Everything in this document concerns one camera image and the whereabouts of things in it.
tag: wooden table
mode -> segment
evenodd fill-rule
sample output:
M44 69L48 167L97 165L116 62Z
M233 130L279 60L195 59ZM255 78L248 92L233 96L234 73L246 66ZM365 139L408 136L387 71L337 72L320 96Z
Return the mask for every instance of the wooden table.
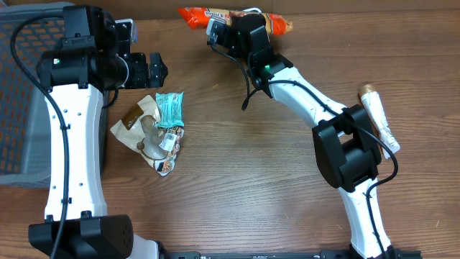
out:
M398 177L379 187L392 244L424 258L460 257L460 11L290 16L277 51L325 95L347 106L373 83L401 144ZM168 250L202 253L344 249L350 227L337 190L318 172L311 129L256 94L241 71L182 20L138 21L137 52L160 52L160 90L122 91L109 125L147 94L185 92L177 168L160 177L109 135L102 184L109 214ZM379 166L380 178L392 170ZM0 257L45 258L27 241L48 190L0 188Z

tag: black cable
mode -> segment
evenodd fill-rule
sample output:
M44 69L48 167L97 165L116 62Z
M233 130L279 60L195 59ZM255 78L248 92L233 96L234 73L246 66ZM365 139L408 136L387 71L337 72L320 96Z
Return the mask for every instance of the black cable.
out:
M247 56L247 71L249 73L249 78L252 80L252 83L255 83L255 77L254 77L254 74L252 73L252 68L251 68L251 58L252 58L252 55L254 53L253 52L250 52ZM245 100L243 101L243 106L241 107L241 109L244 111L248 104L249 104L249 100L251 99L251 97L258 91L260 90L258 87L255 87L256 89L253 90L251 93L249 93L249 86L247 86L247 96L245 98Z
M247 78L247 74L246 74L246 71L244 70L243 65L237 59L235 59L234 57L231 57L230 55L227 55L226 53L221 52L220 50L216 49L213 45L211 46L211 49L213 49L216 53L218 53L218 54L220 54L220 55L222 55L224 57L230 58L236 64L238 64L239 68L241 68L241 71L243 72L244 79L246 80L247 96L251 95L250 86L249 86L249 79ZM244 111L246 109L246 107L247 107L247 104L245 106L244 103L243 103L241 109Z
M303 90L307 91L308 94L310 94L311 97L313 97L315 99L315 101L317 101L326 111L330 112L334 116L339 115L339 113L335 112L333 109L331 109L331 107L329 107L328 105L324 104L324 102L321 101L321 99L319 99L308 87L304 86L303 84L301 84L301 83L299 83L297 81L291 81L291 80L276 80L276 81L268 82L268 85L275 84L275 83L290 83L290 84L293 84L295 86L298 86L298 87L302 88ZM399 166L397 164L395 154L391 151L391 149L388 146L386 146L386 144L384 144L381 140L379 140L377 137L375 137L374 134L372 134L371 132L368 132L367 130L363 129L362 127L356 125L351 120L347 119L346 122L349 123L353 128L363 132L364 134L368 135L373 140L375 140L375 142L377 142L385 151L388 152L388 154L390 155L391 160L393 162L393 165L394 165L393 173L390 176L386 177L385 179L383 179L381 181L378 181L378 182L372 184L367 189L367 192L366 192L366 202L367 202L367 208L368 208L368 211L369 211L369 216L370 216L370 219L371 219L372 229L374 230L374 235L377 238L377 242L379 243L380 250L382 251L382 254L383 254L383 258L385 259L385 249L383 248L383 244L382 244L382 241L380 239L379 232L377 231L377 226L375 225L374 214L372 213L372 207L371 207L371 201L370 201L370 198L371 198L370 193L371 193L373 188L375 188L375 187L377 187L379 185L382 185L384 183L387 183L388 181L391 181L397 175L397 171L398 171Z
M115 101L118 99L118 93L119 89L117 88L115 89L114 97L112 98L112 100L108 104L102 106L102 109L112 107L115 104Z
M36 17L27 19L20 23L16 29L14 29L13 34L11 35L11 40L9 43L9 48L11 50L11 55L13 56L14 61L21 69L21 71L30 79L31 82L42 92L42 94L48 99L53 109L56 111L57 118L59 119L61 131L63 133L63 142L64 142L64 194L63 194L63 210L60 217L59 229L57 231L57 235L55 238L55 243L52 247L52 252L50 258L55 258L56 252L58 251L60 240L63 236L64 230L64 222L67 216L67 208L68 208L68 196L69 196L69 144L68 144L68 136L67 136L67 125L65 124L64 117L62 112L59 109L58 104L56 104L55 100L51 97L51 95L42 87L42 85L34 78L34 76L27 70L27 68L22 64L21 60L17 56L15 45L16 45L16 38L22 28L26 27L28 24L31 24L39 19L45 18L63 18L62 13L49 13L49 14L41 14Z

